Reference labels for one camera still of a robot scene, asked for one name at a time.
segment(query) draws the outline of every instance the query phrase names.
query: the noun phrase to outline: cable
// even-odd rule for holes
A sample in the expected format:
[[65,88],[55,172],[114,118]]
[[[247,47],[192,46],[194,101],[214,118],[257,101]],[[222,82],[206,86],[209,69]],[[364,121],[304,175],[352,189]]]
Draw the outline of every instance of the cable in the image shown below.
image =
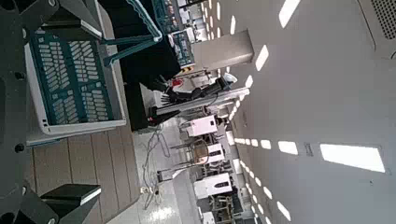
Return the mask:
[[206,107],[212,106],[218,99],[219,99],[219,93],[216,93],[216,98],[215,98],[215,100],[214,100],[212,103],[210,103],[209,105],[206,105]]
[[154,133],[152,134],[152,136],[150,137],[150,139],[148,140],[148,143],[145,144],[141,144],[142,146],[144,146],[147,150],[147,156],[146,156],[146,160],[145,163],[143,164],[142,168],[143,168],[143,181],[144,184],[148,190],[148,197],[145,201],[144,204],[144,210],[147,210],[149,208],[149,206],[151,205],[151,203],[153,202],[153,200],[155,200],[155,202],[157,204],[160,204],[162,202],[162,195],[160,193],[160,188],[158,185],[158,181],[156,179],[156,175],[154,172],[150,171],[150,167],[149,167],[149,157],[150,154],[152,152],[152,150],[158,146],[161,145],[161,148],[163,150],[163,155],[165,156],[165,158],[170,158],[170,150],[169,147],[167,145],[166,139],[163,136],[163,134],[161,133],[161,131],[163,130],[163,127],[161,125],[158,125],[156,127],[156,130],[154,131]]

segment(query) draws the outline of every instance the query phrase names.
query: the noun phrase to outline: factory floor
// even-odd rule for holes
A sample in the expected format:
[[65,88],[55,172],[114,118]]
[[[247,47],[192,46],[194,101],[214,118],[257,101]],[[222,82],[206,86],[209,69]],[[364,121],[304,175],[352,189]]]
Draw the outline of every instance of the factory floor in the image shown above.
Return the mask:
[[[173,147],[182,144],[179,139],[177,121],[170,119],[163,125],[161,131],[166,145]],[[134,133],[134,152],[139,174],[139,183],[145,186],[143,179],[143,164],[147,157],[147,144],[152,133]],[[157,145],[149,157],[149,172],[155,173],[158,170],[167,169],[173,164],[180,162],[180,152],[164,148]],[[191,182],[190,172],[185,171],[177,176],[173,181],[165,182],[159,186],[160,195],[154,198],[145,210],[145,203],[148,195],[142,194],[137,203],[126,209],[123,213],[109,221],[109,224],[151,224],[151,223],[172,223],[172,224],[193,224],[201,223],[198,216],[195,195]]]

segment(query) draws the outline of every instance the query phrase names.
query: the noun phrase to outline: ceiling light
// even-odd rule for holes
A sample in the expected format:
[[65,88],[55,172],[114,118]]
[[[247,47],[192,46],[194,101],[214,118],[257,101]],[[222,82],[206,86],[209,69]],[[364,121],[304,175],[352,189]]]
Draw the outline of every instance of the ceiling light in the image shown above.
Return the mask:
[[221,30],[220,30],[220,28],[218,27],[218,38],[220,38],[221,37]]
[[231,35],[235,34],[235,26],[236,26],[236,20],[235,20],[235,16],[233,16],[231,18],[231,30],[230,30]]
[[259,57],[257,57],[256,60],[256,69],[257,71],[261,71],[262,67],[264,66],[265,62],[267,61],[269,56],[268,48],[266,45],[262,47],[262,50],[260,51]]
[[265,222],[266,222],[267,224],[272,224],[271,221],[270,221],[270,218],[268,218],[268,217],[265,218]]
[[247,82],[245,83],[245,87],[250,88],[253,85],[253,77],[250,75],[247,78]]
[[277,208],[279,209],[279,211],[283,214],[283,216],[285,216],[285,218],[288,219],[288,221],[291,221],[291,217],[290,217],[290,212],[288,209],[286,209],[285,206],[283,206],[282,203],[277,202]]
[[270,142],[270,141],[268,141],[268,140],[262,140],[262,141],[261,141],[261,144],[262,144],[262,148],[271,149],[271,142]]
[[221,8],[220,8],[220,2],[218,2],[218,20],[220,20],[220,13],[221,13]]
[[260,213],[261,213],[262,215],[264,215],[264,209],[262,209],[262,205],[259,204],[259,205],[257,205],[257,206],[259,207]]
[[300,0],[285,0],[285,3],[279,12],[279,20],[283,28],[286,27],[291,16],[293,15],[294,10],[299,4]]
[[354,147],[320,144],[325,161],[385,173],[384,163],[376,147]]
[[298,155],[297,146],[294,142],[280,141],[278,142],[278,144],[279,144],[279,149],[282,152]]
[[251,145],[254,147],[257,147],[259,145],[259,142],[257,141],[257,139],[252,139],[251,140]]
[[259,179],[258,177],[256,177],[254,180],[256,181],[256,184],[257,184],[259,187],[262,186],[262,182],[260,181],[260,179]]
[[263,189],[265,195],[267,195],[267,197],[272,200],[272,192],[267,187],[264,187]]

